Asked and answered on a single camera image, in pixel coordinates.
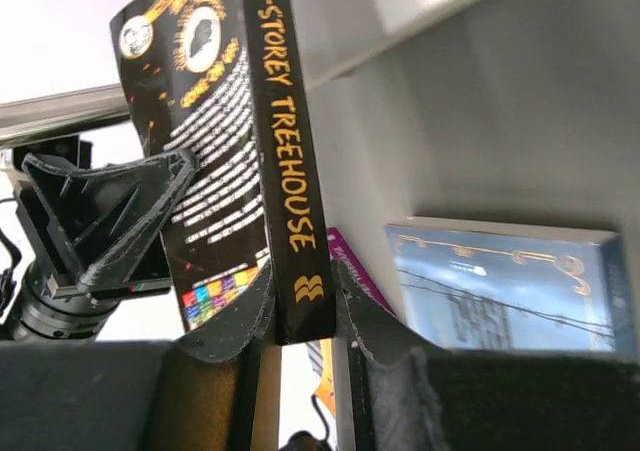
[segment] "white background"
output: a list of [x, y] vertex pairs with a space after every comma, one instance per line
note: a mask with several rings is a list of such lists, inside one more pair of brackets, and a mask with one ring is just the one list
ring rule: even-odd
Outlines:
[[[109, 21], [130, 0], [0, 0], [0, 103], [69, 92], [118, 81]], [[130, 124], [88, 133], [94, 164], [122, 163], [142, 156]], [[0, 197], [11, 189], [4, 176]], [[0, 225], [31, 261], [14, 205], [0, 208]], [[8, 257], [0, 255], [0, 267]], [[123, 303], [105, 326], [102, 340], [175, 339], [182, 334], [173, 294]], [[321, 436], [323, 428], [309, 404], [316, 385], [304, 346], [283, 350], [281, 445], [300, 429]]]

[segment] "blue book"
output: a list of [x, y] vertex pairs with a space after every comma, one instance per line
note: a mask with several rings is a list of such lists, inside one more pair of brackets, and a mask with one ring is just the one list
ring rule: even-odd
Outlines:
[[407, 324], [425, 339], [637, 357], [620, 235], [417, 217], [385, 230]]

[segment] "white circular emblem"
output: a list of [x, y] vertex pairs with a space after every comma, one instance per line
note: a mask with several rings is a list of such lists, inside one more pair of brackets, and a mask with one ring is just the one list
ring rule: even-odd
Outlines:
[[189, 16], [183, 36], [186, 68], [192, 73], [209, 69], [218, 56], [222, 39], [220, 19], [213, 8], [196, 8]]
[[135, 16], [120, 31], [120, 52], [126, 59], [142, 56], [153, 41], [153, 26], [144, 16]]

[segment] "gray wall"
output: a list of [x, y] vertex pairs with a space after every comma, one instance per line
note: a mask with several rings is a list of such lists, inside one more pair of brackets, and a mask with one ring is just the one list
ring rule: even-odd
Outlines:
[[411, 214], [619, 230], [638, 293], [639, 100], [640, 0], [485, 0], [310, 93], [328, 222], [401, 314]]

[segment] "metal bar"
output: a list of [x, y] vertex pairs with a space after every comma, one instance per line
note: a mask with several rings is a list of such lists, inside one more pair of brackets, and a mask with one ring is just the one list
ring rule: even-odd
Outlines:
[[0, 105], [0, 149], [61, 138], [129, 119], [120, 85]]

